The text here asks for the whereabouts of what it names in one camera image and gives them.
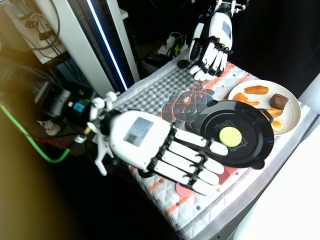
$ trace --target sneaker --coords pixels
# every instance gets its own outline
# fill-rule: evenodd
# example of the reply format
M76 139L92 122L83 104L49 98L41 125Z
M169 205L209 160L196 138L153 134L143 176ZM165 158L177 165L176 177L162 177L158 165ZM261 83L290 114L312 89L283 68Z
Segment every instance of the sneaker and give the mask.
M61 127L58 124L53 123L51 120L37 122L45 129L46 134L49 136L57 135L61 130Z
M52 43L55 39L55 33L48 23L46 17L41 13L34 13L29 17L29 26L34 27L39 32L39 45L44 48Z

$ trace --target black curtain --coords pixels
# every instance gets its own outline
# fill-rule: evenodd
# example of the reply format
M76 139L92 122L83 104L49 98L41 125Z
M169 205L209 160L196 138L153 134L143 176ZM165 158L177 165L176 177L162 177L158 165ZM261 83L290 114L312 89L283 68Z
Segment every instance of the black curtain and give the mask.
M229 61L299 97L320 73L320 1L251 0L232 18Z

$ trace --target blue light strip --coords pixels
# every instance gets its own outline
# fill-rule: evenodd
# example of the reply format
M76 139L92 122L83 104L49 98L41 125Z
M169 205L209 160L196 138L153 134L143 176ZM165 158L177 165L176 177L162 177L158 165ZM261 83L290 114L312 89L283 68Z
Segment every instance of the blue light strip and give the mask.
M127 85L126 85L126 83L125 83L125 80L124 80L124 78L123 78L123 76L122 76L122 74L121 74L121 72L120 72L119 66L118 66L117 61L116 61L116 59L115 59L115 56L114 56L113 52L111 51L110 45L109 45L109 43L108 43L107 37L106 37L106 35L105 35L105 32L104 32L104 30L102 29L102 26L101 26L101 24L100 24L100 21L99 21L99 19L98 19L97 14L96 14L95 8L94 8L94 6L92 5L91 0L86 0L86 2L87 2L88 5L89 5L90 11L91 11L91 13L92 13L92 15L93 15L93 18L94 18L94 21L95 21L96 25L98 26L98 29L99 29L99 31L100 31L100 34L101 34L102 39L103 39L103 41L104 41L104 44L105 44L106 48L108 49L108 52L109 52L109 54L110 54L110 56L111 56L111 59L112 59L112 61L113 61L114 66L115 66L115 69L116 69L116 71L118 72L119 77L120 77L120 79L121 79L121 82L122 82L122 84L123 84L123 86L124 86L124 89L127 91L127 90L128 90L128 87L127 87Z

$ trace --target robotic hand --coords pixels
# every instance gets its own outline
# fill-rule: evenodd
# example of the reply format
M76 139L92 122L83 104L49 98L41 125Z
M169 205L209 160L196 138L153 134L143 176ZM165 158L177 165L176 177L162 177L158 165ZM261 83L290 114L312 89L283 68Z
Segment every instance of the robotic hand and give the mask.
M234 13L245 10L249 0L245 4L238 4L236 0L217 0L214 11L210 6L206 17L195 28L193 40L190 46L189 59L195 60L202 47L200 37L207 38L207 44L202 48L198 61L189 69L196 81L212 80L220 77L227 65L232 39L231 17Z
M97 133L98 156L95 164L103 175L106 154L117 156L144 172L157 173L200 194L209 195L219 183L217 174L224 167L206 152L225 156L223 144L175 128L169 122L138 110L124 113L112 110L117 97L108 93L105 100L95 98L88 127Z

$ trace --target pan handle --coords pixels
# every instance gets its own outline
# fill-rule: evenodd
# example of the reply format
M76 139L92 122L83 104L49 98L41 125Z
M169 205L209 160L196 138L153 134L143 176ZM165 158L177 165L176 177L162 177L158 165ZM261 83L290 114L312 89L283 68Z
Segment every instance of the pan handle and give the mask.
M271 114L264 108L257 108L261 113L263 113L266 118L269 120L269 123L272 124L274 121L274 118L271 116Z

